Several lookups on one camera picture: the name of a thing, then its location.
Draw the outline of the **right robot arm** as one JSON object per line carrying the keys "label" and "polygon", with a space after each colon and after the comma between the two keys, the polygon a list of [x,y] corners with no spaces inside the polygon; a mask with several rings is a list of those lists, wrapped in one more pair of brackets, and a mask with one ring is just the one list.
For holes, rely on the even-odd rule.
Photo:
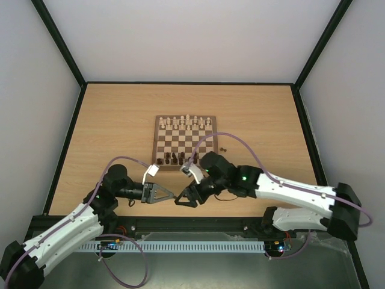
{"label": "right robot arm", "polygon": [[177,205],[195,208],[224,190],[237,197],[275,199],[295,208],[267,208],[262,221],[266,234],[309,229],[326,231],[341,240],[357,240],[362,204],[348,184],[329,187],[290,182],[258,167],[235,166],[215,152],[204,155],[199,166],[185,163],[181,171],[194,180],[175,199]]}

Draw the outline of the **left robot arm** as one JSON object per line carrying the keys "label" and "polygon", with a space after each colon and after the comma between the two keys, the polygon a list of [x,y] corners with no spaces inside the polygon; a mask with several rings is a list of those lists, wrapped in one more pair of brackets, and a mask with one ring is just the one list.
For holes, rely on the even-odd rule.
{"label": "left robot arm", "polygon": [[39,288],[53,268],[86,242],[98,237],[105,244],[127,239],[116,233],[118,199],[154,204],[173,198],[168,190],[157,198],[160,190],[163,187],[152,182],[131,180],[121,164],[106,169],[95,189],[69,215],[34,238],[14,241],[5,248],[1,260],[4,287]]}

